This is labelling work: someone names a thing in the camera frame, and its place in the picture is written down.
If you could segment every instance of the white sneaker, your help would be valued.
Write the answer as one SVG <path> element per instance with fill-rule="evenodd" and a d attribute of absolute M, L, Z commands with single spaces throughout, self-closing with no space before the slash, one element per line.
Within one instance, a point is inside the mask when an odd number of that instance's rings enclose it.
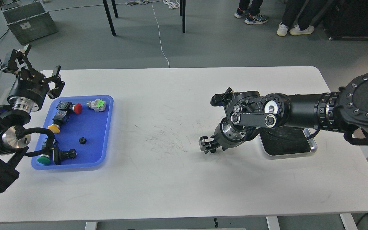
<path fill-rule="evenodd" d="M 276 31 L 276 33 L 281 36 L 284 37 L 287 33 L 288 33 L 288 26 L 285 26 L 284 24 L 280 23 L 278 26 L 278 31 Z"/>
<path fill-rule="evenodd" d="M 290 31 L 289 31 L 289 33 L 291 34 L 291 35 L 309 35 L 309 34 L 311 34 L 311 33 L 313 33 L 313 31 L 314 31 L 314 27 L 313 26 L 309 26 L 307 29 L 305 29 L 305 30 L 301 30 L 300 28 L 299 28 L 299 25 L 295 25 L 295 27 L 294 28 L 292 28 L 292 29 L 290 29 Z"/>

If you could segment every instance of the plastic tray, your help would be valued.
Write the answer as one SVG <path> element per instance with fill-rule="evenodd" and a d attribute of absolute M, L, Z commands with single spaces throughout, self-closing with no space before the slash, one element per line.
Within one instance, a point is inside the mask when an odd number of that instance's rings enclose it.
<path fill-rule="evenodd" d="M 102 99 L 106 102 L 106 110 L 103 112 L 95 112 L 86 106 L 87 101 Z M 61 165 L 51 163 L 43 165 L 37 162 L 37 157 L 33 157 L 31 165 L 36 170 L 46 169 L 74 169 L 94 167 L 103 162 L 106 157 L 106 148 L 108 142 L 111 112 L 113 110 L 113 98 L 109 95 L 99 96 L 68 96 L 55 99 L 48 111 L 44 128 L 52 124 L 52 118 L 57 112 L 56 106 L 59 102 L 72 102 L 73 104 L 80 103 L 83 107 L 81 114 L 71 114 L 68 122 L 60 127 L 60 133 L 55 134 L 60 150 L 67 151 L 76 149 L 77 156 L 75 159 L 66 159 L 61 162 Z M 85 144 L 79 143 L 79 138 L 85 137 Z M 47 136 L 41 134 L 36 144 L 35 150 L 42 148 L 42 143 Z"/>

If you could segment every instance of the screw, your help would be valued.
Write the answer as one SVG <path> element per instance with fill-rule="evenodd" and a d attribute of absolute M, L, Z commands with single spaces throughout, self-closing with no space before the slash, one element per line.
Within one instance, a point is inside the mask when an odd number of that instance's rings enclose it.
<path fill-rule="evenodd" d="M 241 111 L 241 106 L 240 106 L 240 105 L 238 105 L 238 104 L 236 104 L 236 105 L 234 106 L 234 112 L 239 112 L 239 111 Z"/>
<path fill-rule="evenodd" d="M 234 122 L 238 122 L 238 116 L 236 115 L 236 114 L 234 114 L 233 116 L 232 116 L 232 120 L 234 121 Z"/>

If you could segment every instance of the gray floor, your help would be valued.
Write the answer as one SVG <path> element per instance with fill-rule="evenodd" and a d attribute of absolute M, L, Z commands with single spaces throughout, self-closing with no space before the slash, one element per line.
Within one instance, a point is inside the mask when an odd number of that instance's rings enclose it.
<path fill-rule="evenodd" d="M 368 72 L 368 41 L 329 41 L 317 28 L 312 35 L 279 37 L 277 26 L 285 9 L 281 0 L 264 1 L 264 25 L 246 25 L 234 18 L 237 0 L 188 0 L 187 32 L 181 32 L 178 9 L 154 3 L 165 55 L 171 67 L 299 66 L 317 67 L 330 90 L 345 86 Z M 51 0 L 47 10 L 101 4 L 99 0 Z M 51 12 L 59 32 L 32 41 L 29 59 L 37 70 L 106 68 L 166 68 L 151 4 L 119 5 L 114 19 L 117 37 L 111 36 L 102 6 Z M 0 37 L 6 22 L 0 12 Z M 11 32 L 0 43 L 0 56 L 21 44 Z M 0 95 L 14 76 L 0 75 Z M 92 82 L 99 81 L 92 76 Z M 219 227 L 267 229 L 264 218 L 219 218 Z M 280 217 L 286 229 L 343 229 L 338 215 Z M 0 229 L 83 229 L 83 222 L 0 224 Z M 101 222 L 98 229 L 213 228 L 212 218 Z"/>

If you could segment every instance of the robotic arm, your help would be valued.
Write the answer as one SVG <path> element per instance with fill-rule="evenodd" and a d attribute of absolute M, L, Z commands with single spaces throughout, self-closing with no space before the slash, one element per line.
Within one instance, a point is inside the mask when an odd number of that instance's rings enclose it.
<path fill-rule="evenodd" d="M 214 95 L 211 105 L 223 106 L 226 117 L 214 135 L 200 137 L 200 150 L 204 153 L 214 153 L 219 147 L 225 151 L 276 127 L 314 128 L 316 134 L 320 130 L 341 132 L 350 144 L 368 145 L 368 74 L 333 93 L 260 96 L 257 91 L 237 93 L 228 88 Z M 358 128 L 364 139 L 352 137 Z"/>
<path fill-rule="evenodd" d="M 27 55 L 31 45 L 23 50 L 13 50 L 2 65 L 2 71 L 16 76 L 15 83 L 9 92 L 9 105 L 0 105 L 0 155 L 13 154 L 8 162 L 0 159 L 0 193 L 4 192 L 18 177 L 15 170 L 24 156 L 33 157 L 41 154 L 51 155 L 54 149 L 55 136 L 46 128 L 28 128 L 31 112 L 42 108 L 46 95 L 57 98 L 65 83 L 60 79 L 60 66 L 57 66 L 51 77 L 32 68 Z M 55 88 L 50 90 L 48 83 L 54 82 Z M 46 146 L 35 152 L 28 151 L 32 133 L 46 134 Z"/>

